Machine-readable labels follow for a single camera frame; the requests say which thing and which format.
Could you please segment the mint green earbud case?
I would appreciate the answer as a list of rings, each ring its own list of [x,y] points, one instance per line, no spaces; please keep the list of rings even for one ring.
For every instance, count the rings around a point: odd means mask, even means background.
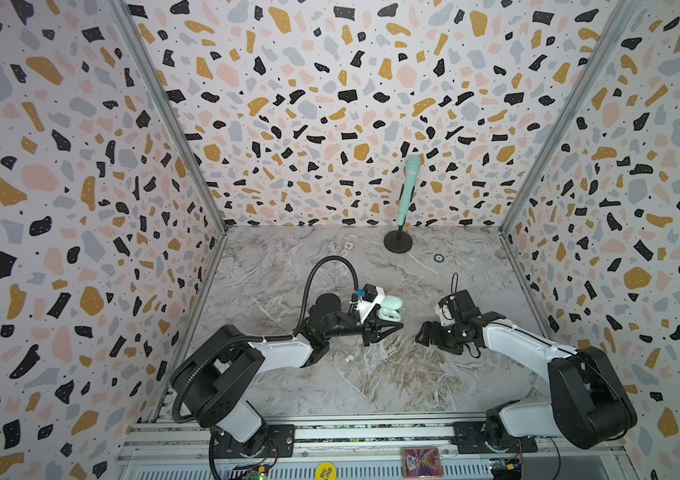
[[[385,321],[400,322],[400,309],[402,306],[403,301],[399,297],[386,295],[385,298],[379,303],[377,317]]]

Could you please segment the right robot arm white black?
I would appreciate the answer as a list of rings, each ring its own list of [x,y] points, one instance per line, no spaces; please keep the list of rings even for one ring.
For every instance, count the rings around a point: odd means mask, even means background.
[[[478,438],[498,453],[525,438],[564,438],[587,450],[616,441],[638,424],[628,393],[607,354],[597,347],[563,346],[520,327],[505,316],[483,312],[466,290],[442,298],[437,321],[426,321],[416,342],[454,355],[483,349],[502,354],[534,372],[549,399],[511,401],[487,411]]]

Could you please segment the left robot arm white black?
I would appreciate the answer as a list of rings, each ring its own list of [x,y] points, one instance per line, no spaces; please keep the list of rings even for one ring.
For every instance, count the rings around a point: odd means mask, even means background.
[[[253,457],[271,443],[269,425],[245,399],[255,377],[312,366],[337,337],[378,343],[403,328],[402,306],[402,299],[367,284],[349,304],[335,294],[320,295],[292,334],[248,335],[225,325],[173,372],[171,418],[220,431],[237,454]]]

